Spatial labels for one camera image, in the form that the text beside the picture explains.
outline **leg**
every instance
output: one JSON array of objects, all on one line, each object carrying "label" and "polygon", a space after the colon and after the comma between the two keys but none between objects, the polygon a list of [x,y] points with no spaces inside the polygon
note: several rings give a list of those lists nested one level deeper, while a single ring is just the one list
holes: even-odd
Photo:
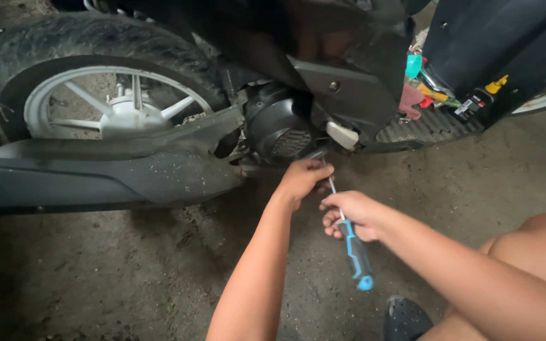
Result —
[{"label": "leg", "polygon": [[[529,218],[518,230],[488,241],[480,252],[546,280],[546,214]],[[485,341],[486,338],[449,306],[444,320],[419,338],[419,341],[433,340]]]}]

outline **bolt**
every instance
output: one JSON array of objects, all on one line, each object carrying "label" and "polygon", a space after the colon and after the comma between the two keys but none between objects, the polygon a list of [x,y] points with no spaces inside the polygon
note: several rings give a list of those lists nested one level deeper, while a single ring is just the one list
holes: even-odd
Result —
[{"label": "bolt", "polygon": [[330,83],[330,91],[337,92],[338,89],[340,89],[340,82],[331,82]]}]

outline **engine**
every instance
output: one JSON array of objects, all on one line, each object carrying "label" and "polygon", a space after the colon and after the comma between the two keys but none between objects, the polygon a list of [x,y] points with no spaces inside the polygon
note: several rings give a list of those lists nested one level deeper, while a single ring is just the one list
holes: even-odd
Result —
[{"label": "engine", "polygon": [[246,103],[246,143],[274,164],[300,159],[322,135],[309,123],[312,95],[277,83],[263,86]]}]

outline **dirty ground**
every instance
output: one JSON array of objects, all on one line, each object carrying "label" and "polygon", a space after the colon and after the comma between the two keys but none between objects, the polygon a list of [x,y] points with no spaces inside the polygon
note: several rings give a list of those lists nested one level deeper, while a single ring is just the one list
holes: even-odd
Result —
[{"label": "dirty ground", "polygon": [[[0,0],[0,28],[48,11]],[[364,191],[473,248],[546,212],[546,113],[421,151],[330,161],[339,190]],[[0,340],[203,339],[274,186],[250,182],[185,209],[0,218]],[[392,294],[440,320],[444,299],[379,244],[368,245],[375,289],[356,291],[317,202],[292,220],[279,340],[380,340]]]}]

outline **black shoe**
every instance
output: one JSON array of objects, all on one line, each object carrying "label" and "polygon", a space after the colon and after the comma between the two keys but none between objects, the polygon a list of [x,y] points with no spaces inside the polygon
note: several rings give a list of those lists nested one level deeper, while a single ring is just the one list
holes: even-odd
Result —
[{"label": "black shoe", "polygon": [[393,295],[387,303],[385,341],[416,341],[433,327],[429,316],[413,301]]}]

